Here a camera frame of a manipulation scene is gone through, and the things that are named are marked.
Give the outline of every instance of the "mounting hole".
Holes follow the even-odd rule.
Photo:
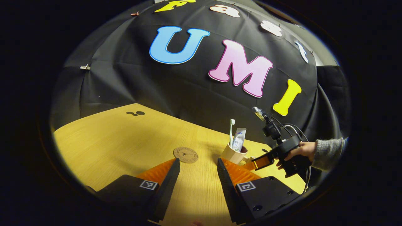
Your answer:
[[[270,211],[266,212],[264,215],[266,216],[266,215],[268,215],[268,214],[271,214],[272,212],[274,212],[274,211],[273,211],[273,210],[270,210]]]
[[[253,211],[259,211],[263,208],[262,205],[256,205],[255,207],[252,208]]]

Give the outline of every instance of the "toothbrush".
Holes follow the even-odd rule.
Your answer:
[[[234,123],[235,123],[234,119],[231,119],[229,123],[230,123],[230,132],[229,132],[229,147],[230,147],[230,148],[232,148],[232,147],[233,147],[233,145],[232,145],[232,143],[233,143],[233,136],[232,136],[232,125],[234,125]]]

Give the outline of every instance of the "wooden table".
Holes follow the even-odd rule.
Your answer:
[[[145,115],[133,116],[128,111]],[[199,159],[180,162],[165,218],[158,224],[186,226],[200,220],[205,226],[236,225],[230,220],[216,165],[229,141],[228,134],[131,104],[71,122],[56,130],[54,138],[70,170],[95,191],[121,175],[136,176],[174,158],[177,147],[191,148]],[[248,156],[261,156],[262,148],[270,150],[268,145],[250,140],[244,146]],[[304,189],[299,175],[285,178],[285,171],[275,164],[253,172],[261,177],[275,176],[299,194]]]

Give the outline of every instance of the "pink letter m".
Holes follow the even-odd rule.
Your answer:
[[[250,63],[247,63],[244,47],[232,40],[224,40],[225,51],[218,66],[209,71],[209,76],[220,82],[229,81],[228,70],[232,66],[233,85],[238,86],[248,76],[251,78],[243,85],[246,93],[255,96],[263,96],[263,86],[269,69],[273,67],[271,61],[263,56],[258,56]]]

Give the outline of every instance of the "person's arm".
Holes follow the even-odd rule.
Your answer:
[[[300,147],[290,151],[285,161],[300,154],[308,157],[310,162],[312,162],[312,167],[328,171],[338,162],[342,152],[345,150],[347,140],[348,138],[345,140],[341,138],[316,140],[316,142],[300,142]]]

